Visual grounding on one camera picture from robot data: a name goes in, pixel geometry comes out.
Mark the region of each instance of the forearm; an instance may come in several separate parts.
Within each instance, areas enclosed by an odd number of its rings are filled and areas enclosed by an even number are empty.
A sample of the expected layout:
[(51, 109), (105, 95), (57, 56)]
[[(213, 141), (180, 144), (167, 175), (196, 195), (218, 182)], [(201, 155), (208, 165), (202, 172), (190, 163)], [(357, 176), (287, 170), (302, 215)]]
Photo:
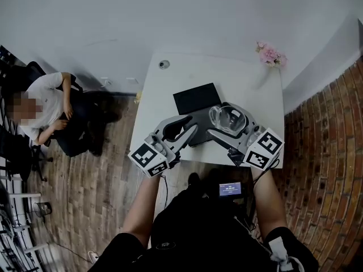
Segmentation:
[[(256, 179), (261, 171), (251, 168)], [(262, 238), (277, 227), (287, 227), (285, 207), (276, 188), (271, 171), (266, 172), (255, 184), (256, 211)]]
[(63, 82), (62, 82), (62, 88), (63, 88), (63, 100), (64, 102), (70, 101), (70, 88), (71, 88), (71, 79), (70, 79), (70, 73), (62, 73)]
[(160, 176), (144, 178), (123, 226), (123, 232), (137, 237), (144, 247), (147, 247), (151, 234), (159, 182)]
[(44, 144), (49, 139), (49, 137), (53, 134), (53, 132), (54, 132), (54, 128), (51, 125), (39, 134), (37, 140), (35, 140), (35, 143), (39, 144), (39, 145)]

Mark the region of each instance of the hand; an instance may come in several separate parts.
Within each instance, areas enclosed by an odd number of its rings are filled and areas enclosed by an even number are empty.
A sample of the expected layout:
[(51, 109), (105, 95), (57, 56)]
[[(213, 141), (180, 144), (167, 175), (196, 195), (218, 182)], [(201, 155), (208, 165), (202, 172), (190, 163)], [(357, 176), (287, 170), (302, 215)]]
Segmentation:
[(72, 105), (70, 104), (70, 101), (65, 101), (63, 103), (63, 109), (67, 119), (70, 120), (73, 116), (73, 108)]
[(67, 127), (68, 124), (68, 120), (57, 120), (55, 121), (52, 126), (54, 128), (54, 130), (63, 130), (64, 128)]

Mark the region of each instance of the glass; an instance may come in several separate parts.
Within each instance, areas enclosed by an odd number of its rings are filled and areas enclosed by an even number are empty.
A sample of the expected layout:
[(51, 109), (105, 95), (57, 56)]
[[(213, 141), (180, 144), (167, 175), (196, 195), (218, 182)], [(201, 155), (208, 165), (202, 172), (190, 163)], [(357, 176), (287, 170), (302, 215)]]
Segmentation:
[(209, 118), (217, 129), (233, 136), (237, 136), (246, 126), (245, 115), (232, 106), (211, 107)]

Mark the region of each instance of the cable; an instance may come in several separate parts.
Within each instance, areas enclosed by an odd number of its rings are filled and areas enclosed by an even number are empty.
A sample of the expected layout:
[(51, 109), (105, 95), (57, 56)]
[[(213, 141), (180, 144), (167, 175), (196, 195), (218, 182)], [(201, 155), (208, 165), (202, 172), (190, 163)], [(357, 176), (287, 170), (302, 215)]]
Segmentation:
[(161, 177), (165, 180), (165, 187), (166, 187), (166, 199), (165, 199), (164, 209), (166, 209), (166, 205), (167, 205), (167, 203), (168, 203), (168, 184), (166, 183), (166, 177), (165, 177), (165, 175), (161, 175)]
[(64, 248), (64, 249), (66, 249), (66, 250), (70, 251), (71, 253), (75, 254), (76, 256), (78, 256), (79, 258), (83, 259), (84, 261), (86, 261), (86, 262), (88, 262), (88, 263), (93, 264), (90, 260), (87, 260), (87, 259), (83, 258), (81, 255), (77, 254), (76, 252), (73, 252), (71, 249), (69, 249), (69, 248), (67, 248), (67, 247), (64, 247), (64, 246), (62, 246), (61, 244), (59, 244), (59, 243), (57, 243), (56, 241), (54, 241), (54, 240), (53, 240), (53, 235), (52, 235), (52, 233), (51, 233), (51, 232), (49, 232), (49, 230), (47, 229), (46, 225), (44, 225), (44, 224), (43, 224), (43, 226), (44, 226), (44, 228), (48, 231), (48, 234), (49, 234), (49, 235), (50, 235), (50, 237), (52, 238), (52, 241), (53, 241), (53, 243), (54, 243), (54, 244), (56, 244), (57, 246), (62, 247), (62, 248)]
[(266, 170), (263, 173), (261, 173), (258, 178), (256, 178), (254, 180), (254, 185), (256, 185), (256, 182), (262, 177), (262, 175), (264, 175), (266, 172), (268, 172), (271, 168), (275, 168), (276, 166), (278, 166), (279, 163), (280, 163), (279, 158), (275, 159), (275, 161), (273, 163), (271, 163), (271, 165), (268, 168), (266, 168)]

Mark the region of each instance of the black laptop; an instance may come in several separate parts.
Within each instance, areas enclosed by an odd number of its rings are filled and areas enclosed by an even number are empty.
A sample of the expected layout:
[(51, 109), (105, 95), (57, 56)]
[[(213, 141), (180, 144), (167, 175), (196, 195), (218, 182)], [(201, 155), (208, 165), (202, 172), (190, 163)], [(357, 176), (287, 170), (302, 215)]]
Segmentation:
[(214, 126), (209, 119), (208, 113), (212, 106), (220, 107), (222, 104), (214, 84), (210, 83), (191, 88), (190, 90), (175, 93), (173, 96), (179, 114), (193, 116), (193, 119), (185, 125), (185, 128), (198, 123), (198, 131), (189, 142), (189, 146), (210, 141), (211, 137), (206, 130)]

